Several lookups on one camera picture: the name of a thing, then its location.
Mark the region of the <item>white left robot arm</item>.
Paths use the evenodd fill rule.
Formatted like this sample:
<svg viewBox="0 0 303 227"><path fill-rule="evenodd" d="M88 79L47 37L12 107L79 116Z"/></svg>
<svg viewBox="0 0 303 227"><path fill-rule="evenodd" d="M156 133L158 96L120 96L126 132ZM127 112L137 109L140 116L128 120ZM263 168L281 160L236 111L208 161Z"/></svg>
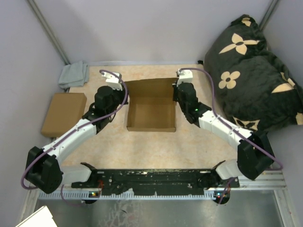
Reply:
<svg viewBox="0 0 303 227"><path fill-rule="evenodd" d="M83 142L97 135L127 102L127 89L102 86L95 101L82 118L66 133L43 148L29 150L22 181L50 194L64 184L80 183L89 188L97 185L98 175L88 164L62 167L62 162Z"/></svg>

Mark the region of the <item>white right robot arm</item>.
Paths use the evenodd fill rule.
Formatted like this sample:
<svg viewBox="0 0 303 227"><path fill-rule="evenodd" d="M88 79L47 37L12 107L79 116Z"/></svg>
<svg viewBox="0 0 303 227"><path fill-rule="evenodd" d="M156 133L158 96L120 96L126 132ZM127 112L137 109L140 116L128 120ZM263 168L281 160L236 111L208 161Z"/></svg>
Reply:
<svg viewBox="0 0 303 227"><path fill-rule="evenodd" d="M198 101L193 84L173 84L173 100L178 102L190 124L208 130L226 141L237 151L237 158L220 162L211 175L211 182L222 187L229 178L245 176L256 179L273 164L274 154L264 132L241 128L215 115L213 110Z"/></svg>

